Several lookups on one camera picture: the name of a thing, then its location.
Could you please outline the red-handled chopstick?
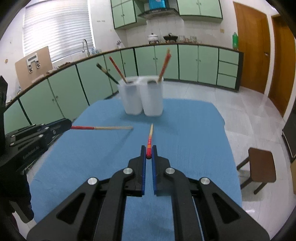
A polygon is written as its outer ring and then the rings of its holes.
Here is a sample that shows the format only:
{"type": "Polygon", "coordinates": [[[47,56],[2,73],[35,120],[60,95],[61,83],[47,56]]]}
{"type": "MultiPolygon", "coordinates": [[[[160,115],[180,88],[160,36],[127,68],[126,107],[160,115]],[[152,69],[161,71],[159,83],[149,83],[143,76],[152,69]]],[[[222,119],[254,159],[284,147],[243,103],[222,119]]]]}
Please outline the red-handled chopstick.
{"type": "Polygon", "coordinates": [[[110,59],[111,63],[113,64],[114,68],[116,69],[116,71],[119,73],[119,75],[120,75],[121,78],[123,79],[123,81],[127,84],[126,77],[122,74],[121,70],[119,69],[119,67],[118,67],[117,64],[114,62],[114,60],[112,59],[111,56],[109,56],[109,59],[110,59]]]}
{"type": "Polygon", "coordinates": [[[133,126],[71,126],[72,130],[132,130],[133,126]]]}
{"type": "Polygon", "coordinates": [[[147,141],[147,153],[146,153],[146,158],[149,160],[152,158],[152,134],[153,134],[153,129],[154,129],[154,124],[151,124],[151,128],[149,131],[149,138],[147,141]]]}

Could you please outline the green lower kitchen cabinets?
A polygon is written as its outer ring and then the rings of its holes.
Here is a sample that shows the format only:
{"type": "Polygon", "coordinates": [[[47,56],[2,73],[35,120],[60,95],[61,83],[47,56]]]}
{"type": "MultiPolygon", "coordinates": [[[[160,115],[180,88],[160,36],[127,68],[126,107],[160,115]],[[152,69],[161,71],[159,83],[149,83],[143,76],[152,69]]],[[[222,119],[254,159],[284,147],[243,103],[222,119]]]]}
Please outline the green lower kitchen cabinets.
{"type": "Polygon", "coordinates": [[[168,48],[171,59],[164,74],[166,81],[239,90],[244,57],[240,51],[184,43],[126,48],[69,63],[36,81],[6,106],[4,131],[62,118],[76,119],[91,104],[118,92],[97,63],[117,81],[120,75],[109,56],[127,77],[159,75],[168,48]]]}

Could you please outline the black chopstick in holder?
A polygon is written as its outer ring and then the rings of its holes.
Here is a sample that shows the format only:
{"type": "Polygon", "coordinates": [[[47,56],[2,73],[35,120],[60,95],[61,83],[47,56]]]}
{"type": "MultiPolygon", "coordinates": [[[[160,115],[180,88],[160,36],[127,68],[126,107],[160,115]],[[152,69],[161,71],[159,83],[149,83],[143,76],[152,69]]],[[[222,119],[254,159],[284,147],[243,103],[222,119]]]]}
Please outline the black chopstick in holder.
{"type": "Polygon", "coordinates": [[[107,75],[115,84],[119,85],[118,81],[105,69],[103,68],[99,63],[96,64],[96,66],[105,74],[107,75]]]}

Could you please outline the chrome sink faucet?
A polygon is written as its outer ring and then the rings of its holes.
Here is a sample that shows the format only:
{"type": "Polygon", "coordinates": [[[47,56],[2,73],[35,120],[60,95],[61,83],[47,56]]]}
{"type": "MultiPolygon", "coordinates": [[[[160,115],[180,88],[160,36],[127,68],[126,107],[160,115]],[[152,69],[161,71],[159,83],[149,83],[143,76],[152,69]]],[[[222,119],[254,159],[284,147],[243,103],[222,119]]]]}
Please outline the chrome sink faucet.
{"type": "Polygon", "coordinates": [[[82,52],[83,53],[86,52],[88,57],[91,56],[90,51],[89,51],[89,47],[88,47],[88,42],[86,39],[82,40],[82,52]]]}

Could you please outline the left white plastic holder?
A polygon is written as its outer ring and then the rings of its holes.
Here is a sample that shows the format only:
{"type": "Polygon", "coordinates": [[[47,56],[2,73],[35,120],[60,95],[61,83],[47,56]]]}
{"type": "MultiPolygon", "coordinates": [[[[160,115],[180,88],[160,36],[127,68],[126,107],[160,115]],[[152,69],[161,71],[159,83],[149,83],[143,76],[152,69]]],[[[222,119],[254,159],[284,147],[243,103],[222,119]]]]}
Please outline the left white plastic holder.
{"type": "Polygon", "coordinates": [[[138,91],[138,76],[126,78],[127,83],[123,79],[119,80],[117,87],[119,95],[125,109],[126,114],[139,115],[143,111],[142,101],[138,91]]]}

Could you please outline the white plastic holder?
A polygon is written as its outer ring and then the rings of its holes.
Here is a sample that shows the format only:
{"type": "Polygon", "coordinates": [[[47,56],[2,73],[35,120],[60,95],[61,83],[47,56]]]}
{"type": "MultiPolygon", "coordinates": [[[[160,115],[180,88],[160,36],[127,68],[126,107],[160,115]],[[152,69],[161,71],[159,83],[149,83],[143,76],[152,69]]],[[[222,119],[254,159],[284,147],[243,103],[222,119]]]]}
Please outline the white plastic holder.
{"type": "Polygon", "coordinates": [[[140,76],[137,87],[146,116],[161,116],[163,113],[163,82],[158,76],[140,76]]]}
{"type": "Polygon", "coordinates": [[[119,95],[125,109],[126,114],[139,115],[143,111],[142,101],[138,91],[138,76],[126,78],[127,83],[123,79],[119,80],[117,87],[119,95]]]}

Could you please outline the blue table cloth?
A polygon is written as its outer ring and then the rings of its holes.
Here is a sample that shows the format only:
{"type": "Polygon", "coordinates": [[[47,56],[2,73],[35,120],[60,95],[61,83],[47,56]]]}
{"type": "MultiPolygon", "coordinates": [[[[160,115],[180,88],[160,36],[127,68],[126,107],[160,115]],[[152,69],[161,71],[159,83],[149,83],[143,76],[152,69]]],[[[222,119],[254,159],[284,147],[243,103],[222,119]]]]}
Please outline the blue table cloth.
{"type": "Polygon", "coordinates": [[[30,184],[35,221],[89,178],[110,178],[138,157],[142,146],[156,146],[160,157],[192,179],[209,178],[238,205],[242,203],[225,121],[209,102],[166,99],[160,116],[126,114],[121,101],[88,107],[46,152],[30,184]]]}

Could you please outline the right white plastic holder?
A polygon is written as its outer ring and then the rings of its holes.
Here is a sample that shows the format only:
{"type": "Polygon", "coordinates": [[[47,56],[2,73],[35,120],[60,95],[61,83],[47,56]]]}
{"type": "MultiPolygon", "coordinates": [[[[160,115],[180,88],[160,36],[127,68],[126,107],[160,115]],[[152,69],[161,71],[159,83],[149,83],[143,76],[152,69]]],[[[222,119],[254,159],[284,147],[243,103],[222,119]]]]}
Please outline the right white plastic holder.
{"type": "Polygon", "coordinates": [[[163,113],[163,82],[158,76],[140,76],[137,87],[146,116],[161,116],[163,113]]]}

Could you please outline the white window blind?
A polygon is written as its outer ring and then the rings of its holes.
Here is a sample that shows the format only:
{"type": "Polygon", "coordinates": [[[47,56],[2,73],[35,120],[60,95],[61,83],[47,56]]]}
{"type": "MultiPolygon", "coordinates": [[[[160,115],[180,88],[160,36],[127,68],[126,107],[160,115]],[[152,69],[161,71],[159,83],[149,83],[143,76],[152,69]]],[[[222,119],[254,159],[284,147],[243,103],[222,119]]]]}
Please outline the white window blind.
{"type": "Polygon", "coordinates": [[[23,53],[49,47],[51,61],[94,47],[88,1],[41,1],[25,8],[23,53]]]}

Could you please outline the dark cabinet at right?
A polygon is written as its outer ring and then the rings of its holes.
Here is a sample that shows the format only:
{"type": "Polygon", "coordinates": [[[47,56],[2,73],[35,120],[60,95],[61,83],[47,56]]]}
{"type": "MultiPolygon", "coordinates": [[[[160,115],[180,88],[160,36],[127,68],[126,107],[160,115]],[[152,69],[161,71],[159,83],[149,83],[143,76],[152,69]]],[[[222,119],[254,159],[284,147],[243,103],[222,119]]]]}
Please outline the dark cabinet at right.
{"type": "Polygon", "coordinates": [[[292,112],[282,130],[282,135],[287,143],[290,152],[290,162],[295,160],[296,149],[296,127],[295,127],[295,113],[292,112]]]}

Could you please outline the white cooking pot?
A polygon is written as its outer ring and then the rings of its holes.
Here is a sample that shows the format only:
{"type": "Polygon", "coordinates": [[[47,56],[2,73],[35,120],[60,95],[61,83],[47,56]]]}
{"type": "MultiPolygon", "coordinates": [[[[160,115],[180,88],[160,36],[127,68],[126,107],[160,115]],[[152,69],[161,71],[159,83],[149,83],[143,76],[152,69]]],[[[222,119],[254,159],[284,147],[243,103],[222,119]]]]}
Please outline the white cooking pot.
{"type": "Polygon", "coordinates": [[[150,45],[159,43],[159,37],[156,34],[151,33],[147,38],[150,45]]]}

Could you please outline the black wok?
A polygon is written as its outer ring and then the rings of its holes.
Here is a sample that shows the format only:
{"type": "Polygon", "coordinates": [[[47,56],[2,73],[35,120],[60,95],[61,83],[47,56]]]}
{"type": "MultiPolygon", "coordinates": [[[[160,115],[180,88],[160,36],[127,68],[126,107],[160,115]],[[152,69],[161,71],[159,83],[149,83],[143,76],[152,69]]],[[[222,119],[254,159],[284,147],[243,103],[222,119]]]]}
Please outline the black wok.
{"type": "Polygon", "coordinates": [[[172,33],[168,33],[167,35],[163,36],[163,39],[166,43],[176,43],[178,36],[175,36],[172,33]]]}

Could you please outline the range hood with blue box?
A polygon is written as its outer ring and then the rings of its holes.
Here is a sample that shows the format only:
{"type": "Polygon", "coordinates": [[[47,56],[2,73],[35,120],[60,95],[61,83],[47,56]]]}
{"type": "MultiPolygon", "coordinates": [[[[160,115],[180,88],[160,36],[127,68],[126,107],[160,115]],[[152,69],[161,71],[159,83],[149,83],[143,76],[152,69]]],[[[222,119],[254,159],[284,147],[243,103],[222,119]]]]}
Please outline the range hood with blue box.
{"type": "Polygon", "coordinates": [[[150,20],[161,16],[179,15],[179,12],[175,8],[171,8],[169,1],[148,1],[149,10],[139,14],[138,17],[150,20]]]}

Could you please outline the brown wooden door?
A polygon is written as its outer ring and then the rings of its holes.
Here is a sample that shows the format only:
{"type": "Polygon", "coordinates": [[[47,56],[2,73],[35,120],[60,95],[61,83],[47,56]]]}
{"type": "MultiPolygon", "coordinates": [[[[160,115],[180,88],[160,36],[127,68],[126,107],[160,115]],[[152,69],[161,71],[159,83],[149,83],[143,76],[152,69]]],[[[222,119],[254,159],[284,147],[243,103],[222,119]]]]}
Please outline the brown wooden door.
{"type": "Polygon", "coordinates": [[[244,53],[241,86],[264,93],[270,64],[267,15],[234,2],[239,51],[244,53]]]}
{"type": "Polygon", "coordinates": [[[273,16],[272,22],[275,55],[268,97],[284,116],[295,79],[295,38],[283,17],[273,16]]]}

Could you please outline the green plastic bottle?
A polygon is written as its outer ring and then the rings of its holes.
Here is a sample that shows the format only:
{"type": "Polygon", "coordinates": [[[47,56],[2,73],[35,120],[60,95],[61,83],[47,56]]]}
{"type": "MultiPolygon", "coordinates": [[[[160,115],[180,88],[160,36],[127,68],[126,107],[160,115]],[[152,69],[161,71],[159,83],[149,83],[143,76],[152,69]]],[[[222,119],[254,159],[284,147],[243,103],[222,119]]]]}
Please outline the green plastic bottle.
{"type": "Polygon", "coordinates": [[[238,50],[238,35],[236,32],[232,35],[232,47],[234,50],[238,50]]]}

